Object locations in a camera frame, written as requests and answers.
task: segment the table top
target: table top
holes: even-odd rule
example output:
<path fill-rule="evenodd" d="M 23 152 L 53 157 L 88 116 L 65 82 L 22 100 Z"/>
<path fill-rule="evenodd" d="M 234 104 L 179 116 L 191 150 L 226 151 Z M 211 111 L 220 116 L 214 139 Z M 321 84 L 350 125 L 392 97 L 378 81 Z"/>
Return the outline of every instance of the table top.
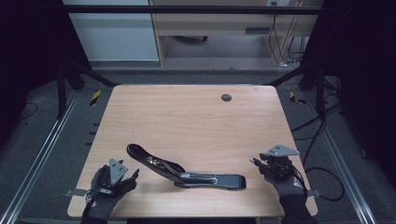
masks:
<path fill-rule="evenodd" d="M 221 99 L 229 94 L 231 101 Z M 239 174 L 243 190 L 181 189 L 126 152 L 138 144 L 151 155 L 188 172 Z M 114 88 L 83 167 L 78 189 L 89 189 L 95 172 L 110 158 L 124 160 L 124 178 L 140 169 L 136 189 L 126 194 L 113 217 L 281 217 L 272 185 L 249 159 L 281 144 L 296 148 L 276 89 L 250 85 L 120 85 Z M 309 188 L 298 156 L 291 156 Z M 306 203 L 312 215 L 315 200 Z M 85 202 L 74 196 L 71 217 Z"/>

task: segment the desk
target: desk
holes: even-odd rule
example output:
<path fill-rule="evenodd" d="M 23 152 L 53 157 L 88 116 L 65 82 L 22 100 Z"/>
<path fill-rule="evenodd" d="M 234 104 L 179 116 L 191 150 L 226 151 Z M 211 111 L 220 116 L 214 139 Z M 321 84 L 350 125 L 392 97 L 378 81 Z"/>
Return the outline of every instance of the desk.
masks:
<path fill-rule="evenodd" d="M 230 102 L 221 100 L 224 93 Z M 130 158 L 131 143 L 189 172 L 243 175 L 247 188 L 175 187 Z M 114 158 L 124 160 L 126 177 L 137 168 L 140 174 L 113 217 L 281 217 L 275 189 L 249 161 L 277 143 L 296 148 L 274 87 L 121 85 L 112 92 L 77 188 L 88 189 L 97 169 Z M 307 182 L 300 158 L 290 159 Z M 80 217 L 84 207 L 82 197 L 73 197 L 69 216 Z M 312 215 L 318 211 L 312 198 L 307 207 Z"/>
<path fill-rule="evenodd" d="M 238 6 L 265 7 L 269 0 L 150 0 L 152 6 Z M 288 0 L 283 6 L 320 7 L 323 0 Z M 310 36 L 318 16 L 315 15 L 274 15 L 253 14 L 152 14 L 154 34 L 160 63 L 164 63 L 168 36 L 173 35 L 255 35 L 262 36 L 265 47 L 274 65 L 283 62 L 282 55 L 288 49 L 293 36 Z M 269 32 L 273 25 L 276 28 Z M 248 32 L 247 28 L 264 31 Z"/>

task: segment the wire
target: wire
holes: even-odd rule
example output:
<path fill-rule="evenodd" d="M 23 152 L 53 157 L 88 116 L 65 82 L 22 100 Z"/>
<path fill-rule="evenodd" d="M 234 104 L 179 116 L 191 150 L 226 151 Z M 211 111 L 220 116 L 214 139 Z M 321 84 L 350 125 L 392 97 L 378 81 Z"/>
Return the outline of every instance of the wire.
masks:
<path fill-rule="evenodd" d="M 315 136 L 313 137 L 311 143 L 309 144 L 308 150 L 306 151 L 306 153 L 305 153 L 305 155 L 304 155 L 303 166 L 305 166 L 306 158 L 308 157 L 309 152 L 311 152 L 312 146 L 314 145 L 315 140 L 317 140 L 317 137 L 319 136 L 319 134 L 320 134 L 320 132 L 321 132 L 321 129 L 324 128 L 324 124 L 325 124 L 325 123 L 326 123 L 326 120 L 323 120 L 323 121 L 320 123 L 319 128 L 318 128 L 317 132 L 315 133 Z"/>
<path fill-rule="evenodd" d="M 278 48 L 278 50 L 279 50 L 280 58 L 281 58 L 285 63 L 292 63 L 292 61 L 287 61 L 287 60 L 285 60 L 285 59 L 283 58 L 283 56 L 282 56 L 282 51 L 280 50 L 280 44 L 279 44 L 279 40 L 278 40 L 277 34 L 276 34 L 275 22 L 276 22 L 276 14 L 274 14 L 273 25 L 272 25 L 272 29 L 271 29 L 271 32 L 270 32 L 270 36 L 269 36 L 269 39 L 268 39 L 268 42 L 269 42 L 269 45 L 270 45 L 270 49 L 271 49 L 271 51 L 272 51 L 272 53 L 273 53 L 273 55 L 274 55 L 276 64 L 279 64 L 279 61 L 277 60 L 277 58 L 276 58 L 276 56 L 275 56 L 275 53 L 274 53 L 274 50 L 273 50 L 272 45 L 271 45 L 271 36 L 272 36 L 272 32 L 274 32 L 274 35 L 275 35 L 275 39 L 276 39 L 276 43 L 277 43 L 277 48 Z"/>
<path fill-rule="evenodd" d="M 21 118 L 20 120 L 23 120 L 23 119 L 28 119 L 28 118 L 30 118 L 30 117 L 32 117 L 33 116 L 33 114 L 35 114 L 35 112 L 37 111 L 37 109 L 38 109 L 38 105 L 37 104 L 35 104 L 35 103 L 26 103 L 27 105 L 34 105 L 35 106 L 35 111 L 33 111 L 32 113 L 30 113 L 30 115 L 28 115 L 28 116 L 26 116 L 26 117 L 23 117 L 23 118 Z"/>
<path fill-rule="evenodd" d="M 341 194 L 340 194 L 340 196 L 338 196 L 337 198 L 329 198 L 329 197 L 326 197 L 326 196 L 323 196 L 323 195 L 320 195 L 319 197 L 322 198 L 322 199 L 324 199 L 324 200 L 330 201 L 330 202 L 338 202 L 338 201 L 340 201 L 340 200 L 344 197 L 345 192 L 346 192 L 345 186 L 344 186 L 343 182 L 341 181 L 341 179 L 340 179 L 337 175 L 335 175 L 334 173 L 332 173 L 331 171 L 329 171 L 329 170 L 327 170 L 327 169 L 324 169 L 324 168 L 321 168 L 321 167 L 316 167 L 316 166 L 311 167 L 311 168 L 305 170 L 305 173 L 308 174 L 310 171 L 313 171 L 313 170 L 324 171 L 324 172 L 326 172 L 326 173 L 332 175 L 335 179 L 337 179 L 338 183 L 339 183 L 340 186 L 341 186 Z"/>

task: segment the white wall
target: white wall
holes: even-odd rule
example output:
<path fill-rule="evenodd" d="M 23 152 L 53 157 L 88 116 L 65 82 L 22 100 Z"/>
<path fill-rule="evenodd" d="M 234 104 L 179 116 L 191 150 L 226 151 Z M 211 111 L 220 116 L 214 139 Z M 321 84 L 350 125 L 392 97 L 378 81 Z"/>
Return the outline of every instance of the white wall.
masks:
<path fill-rule="evenodd" d="M 64 0 L 65 5 L 139 5 L 148 0 Z M 159 61 L 149 14 L 70 13 L 90 61 Z"/>

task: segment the black stapler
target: black stapler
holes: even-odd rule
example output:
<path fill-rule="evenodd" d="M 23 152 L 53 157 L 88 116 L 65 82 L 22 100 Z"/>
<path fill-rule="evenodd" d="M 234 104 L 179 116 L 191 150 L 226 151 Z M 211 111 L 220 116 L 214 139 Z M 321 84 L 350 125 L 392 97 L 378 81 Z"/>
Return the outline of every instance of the black stapler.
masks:
<path fill-rule="evenodd" d="M 205 175 L 186 172 L 179 164 L 149 154 L 137 144 L 126 148 L 128 155 L 143 163 L 155 173 L 175 182 L 175 186 L 189 188 L 245 189 L 246 179 L 242 175 Z"/>

